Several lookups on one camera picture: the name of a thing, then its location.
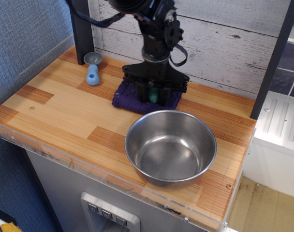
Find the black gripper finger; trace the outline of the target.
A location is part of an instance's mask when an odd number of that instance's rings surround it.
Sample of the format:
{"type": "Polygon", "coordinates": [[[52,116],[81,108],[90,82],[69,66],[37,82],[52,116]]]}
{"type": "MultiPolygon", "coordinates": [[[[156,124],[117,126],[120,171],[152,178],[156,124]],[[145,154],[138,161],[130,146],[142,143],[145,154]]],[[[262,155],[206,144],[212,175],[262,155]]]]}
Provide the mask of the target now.
{"type": "Polygon", "coordinates": [[[138,99],[140,102],[149,102],[149,89],[151,85],[144,82],[135,82],[136,93],[138,94],[138,99]]]}
{"type": "Polygon", "coordinates": [[[165,106],[168,99],[172,94],[172,90],[170,88],[161,88],[159,92],[159,105],[165,106]]]}

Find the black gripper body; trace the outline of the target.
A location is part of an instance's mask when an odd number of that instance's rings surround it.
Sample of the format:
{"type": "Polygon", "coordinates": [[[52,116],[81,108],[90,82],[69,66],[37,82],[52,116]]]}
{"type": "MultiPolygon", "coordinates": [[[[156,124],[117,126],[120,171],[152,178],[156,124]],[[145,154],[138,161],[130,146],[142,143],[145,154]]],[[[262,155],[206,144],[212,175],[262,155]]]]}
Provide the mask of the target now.
{"type": "Polygon", "coordinates": [[[122,70],[126,82],[142,84],[144,87],[187,91],[189,77],[174,69],[167,60],[158,63],[145,60],[138,64],[124,65],[122,70]]]}

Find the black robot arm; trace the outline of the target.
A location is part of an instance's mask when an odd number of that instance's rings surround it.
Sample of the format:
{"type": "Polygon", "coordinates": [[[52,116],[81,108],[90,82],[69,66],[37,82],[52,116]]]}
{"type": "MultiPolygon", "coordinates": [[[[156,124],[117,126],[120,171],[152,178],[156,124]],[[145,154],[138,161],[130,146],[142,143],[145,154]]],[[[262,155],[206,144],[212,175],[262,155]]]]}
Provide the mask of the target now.
{"type": "Polygon", "coordinates": [[[138,21],[144,44],[144,62],[125,65],[124,81],[133,83],[141,102],[155,100],[166,105],[173,92],[186,92],[189,77],[174,67],[186,63],[173,62],[171,52],[187,51],[179,45],[183,40],[183,29],[177,19],[175,3],[172,0],[111,0],[110,5],[122,14],[133,15],[138,21]]]}

